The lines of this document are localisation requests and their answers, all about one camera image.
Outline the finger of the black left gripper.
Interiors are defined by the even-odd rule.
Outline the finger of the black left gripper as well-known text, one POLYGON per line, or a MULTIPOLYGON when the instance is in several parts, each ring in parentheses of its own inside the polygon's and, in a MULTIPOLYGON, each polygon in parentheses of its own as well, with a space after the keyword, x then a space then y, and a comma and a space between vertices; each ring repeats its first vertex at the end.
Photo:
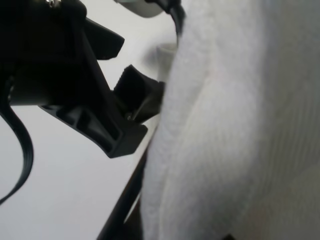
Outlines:
POLYGON ((148 132, 126 120, 98 63, 65 66, 43 78, 50 98, 41 109, 94 142, 109 158, 133 154, 148 132))
POLYGON ((129 65, 112 92, 124 119, 142 124, 160 113, 165 85, 129 65))

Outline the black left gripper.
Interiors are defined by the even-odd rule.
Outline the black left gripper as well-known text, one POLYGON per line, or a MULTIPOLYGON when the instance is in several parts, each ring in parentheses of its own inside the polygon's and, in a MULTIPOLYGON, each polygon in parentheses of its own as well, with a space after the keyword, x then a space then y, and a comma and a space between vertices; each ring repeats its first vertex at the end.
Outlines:
POLYGON ((79 0, 0 3, 0 94, 13 106, 83 105, 111 90, 98 64, 124 38, 87 17, 79 0))

